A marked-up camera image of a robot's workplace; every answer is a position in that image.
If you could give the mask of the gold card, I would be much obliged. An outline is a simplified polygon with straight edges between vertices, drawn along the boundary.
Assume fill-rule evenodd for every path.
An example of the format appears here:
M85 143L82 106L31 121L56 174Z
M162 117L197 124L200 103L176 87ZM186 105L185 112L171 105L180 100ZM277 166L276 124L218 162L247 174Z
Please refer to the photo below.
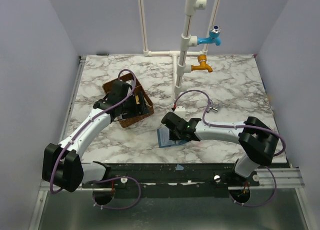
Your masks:
M136 104L137 104L137 105L140 104L140 97L139 97L139 95L135 95L135 101L136 101Z

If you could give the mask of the blue leather card holder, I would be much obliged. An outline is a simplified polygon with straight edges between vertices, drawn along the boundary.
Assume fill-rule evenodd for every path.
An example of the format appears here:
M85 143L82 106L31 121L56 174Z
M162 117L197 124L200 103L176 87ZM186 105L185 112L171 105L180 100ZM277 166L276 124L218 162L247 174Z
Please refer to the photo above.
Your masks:
M166 127L157 129L157 140L159 148L180 146L187 143L185 140L170 140L170 131Z

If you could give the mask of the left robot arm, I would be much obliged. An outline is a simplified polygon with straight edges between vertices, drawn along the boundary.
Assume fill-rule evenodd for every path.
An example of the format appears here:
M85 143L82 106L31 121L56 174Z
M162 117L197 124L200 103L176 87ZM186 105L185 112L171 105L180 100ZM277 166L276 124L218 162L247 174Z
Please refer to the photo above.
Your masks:
M116 118L134 118L149 113L138 81L114 80L110 91L96 101L84 122L58 144L44 150L42 179L69 192L82 183L106 179L108 167L99 162L83 163L82 156L98 134Z

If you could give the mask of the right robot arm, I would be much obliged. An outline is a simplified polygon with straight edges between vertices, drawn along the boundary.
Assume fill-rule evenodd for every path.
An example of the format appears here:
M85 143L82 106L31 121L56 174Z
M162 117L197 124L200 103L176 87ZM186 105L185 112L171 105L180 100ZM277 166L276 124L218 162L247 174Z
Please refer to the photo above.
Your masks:
M168 112L161 123L174 139L190 141L218 140L239 144L245 156L234 167L234 174L248 178L259 166L272 163L280 136L270 130L256 117L248 117L239 123L214 124L204 119L192 118L189 121Z

